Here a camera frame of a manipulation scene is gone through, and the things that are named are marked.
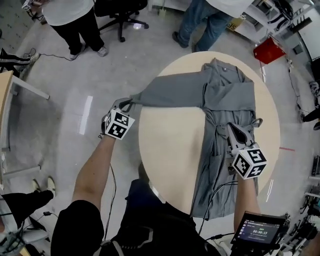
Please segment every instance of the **gray garment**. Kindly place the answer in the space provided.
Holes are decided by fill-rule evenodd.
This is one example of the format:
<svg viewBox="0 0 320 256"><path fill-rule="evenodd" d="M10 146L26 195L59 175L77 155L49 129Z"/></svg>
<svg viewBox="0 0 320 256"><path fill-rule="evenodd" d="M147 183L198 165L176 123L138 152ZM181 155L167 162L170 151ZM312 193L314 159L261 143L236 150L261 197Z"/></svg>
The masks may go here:
<svg viewBox="0 0 320 256"><path fill-rule="evenodd" d="M253 136L256 120L254 83L237 67L213 59L200 72L156 77L148 87L132 96L133 102L149 107L198 107L205 112L204 137L194 188L191 215L203 218L213 191L236 180L225 164L226 124L246 128ZM223 186L215 195L206 219L235 211L236 186Z"/></svg>

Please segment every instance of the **wooden desk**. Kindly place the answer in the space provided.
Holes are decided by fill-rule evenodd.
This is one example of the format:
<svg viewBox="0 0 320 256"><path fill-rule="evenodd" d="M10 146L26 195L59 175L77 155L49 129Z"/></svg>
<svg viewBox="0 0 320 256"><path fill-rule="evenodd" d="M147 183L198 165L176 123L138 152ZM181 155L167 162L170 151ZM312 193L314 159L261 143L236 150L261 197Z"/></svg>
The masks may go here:
<svg viewBox="0 0 320 256"><path fill-rule="evenodd" d="M2 160L6 158L6 153L10 151L8 121L12 97L17 95L15 86L25 88L46 100L50 98L48 94L15 77L13 71L0 73L0 156ZM10 179L21 174L39 171L40 169L41 167L38 165L29 169L14 170L5 173L3 161L0 160L0 188L3 189L3 179Z"/></svg>
<svg viewBox="0 0 320 256"><path fill-rule="evenodd" d="M278 112L261 78L242 61L213 51L185 55L168 65L159 76L198 72L214 58L237 66L254 82L256 117L263 119L254 136L268 160L258 178L261 191L274 170L280 147ZM145 171L163 199L187 214L193 201L204 128L205 114L196 107L143 107L140 115L139 149Z"/></svg>

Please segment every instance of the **cardboard box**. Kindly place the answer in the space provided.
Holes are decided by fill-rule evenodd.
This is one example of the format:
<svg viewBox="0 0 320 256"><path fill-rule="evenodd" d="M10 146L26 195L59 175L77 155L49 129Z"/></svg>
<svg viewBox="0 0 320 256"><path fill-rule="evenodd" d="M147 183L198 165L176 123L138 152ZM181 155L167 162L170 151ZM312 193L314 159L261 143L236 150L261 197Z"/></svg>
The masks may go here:
<svg viewBox="0 0 320 256"><path fill-rule="evenodd" d="M233 18L226 27L231 31L235 31L245 19L245 17Z"/></svg>

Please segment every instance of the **black shirt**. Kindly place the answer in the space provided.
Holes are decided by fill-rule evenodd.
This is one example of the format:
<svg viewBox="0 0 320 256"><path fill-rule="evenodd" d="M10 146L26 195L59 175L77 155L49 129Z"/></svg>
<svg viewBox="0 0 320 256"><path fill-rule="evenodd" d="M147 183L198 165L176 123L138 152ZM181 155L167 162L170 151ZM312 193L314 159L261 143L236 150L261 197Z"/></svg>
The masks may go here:
<svg viewBox="0 0 320 256"><path fill-rule="evenodd" d="M125 256L220 255L198 235L192 218L183 218L170 207L126 211L119 232L111 241L118 244ZM100 248L103 236L98 208L88 201L75 201L59 215L51 256L92 256ZM103 246L100 255L119 254L112 243Z"/></svg>

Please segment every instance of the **small display screen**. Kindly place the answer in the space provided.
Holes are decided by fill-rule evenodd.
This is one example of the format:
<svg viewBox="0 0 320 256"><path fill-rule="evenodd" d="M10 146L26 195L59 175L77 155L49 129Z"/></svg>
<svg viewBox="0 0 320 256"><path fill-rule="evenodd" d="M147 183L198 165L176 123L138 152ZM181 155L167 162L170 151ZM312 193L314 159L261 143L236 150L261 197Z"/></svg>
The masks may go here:
<svg viewBox="0 0 320 256"><path fill-rule="evenodd" d="M238 234L238 238L251 242L271 244L279 228L279 224L263 223L246 219Z"/></svg>

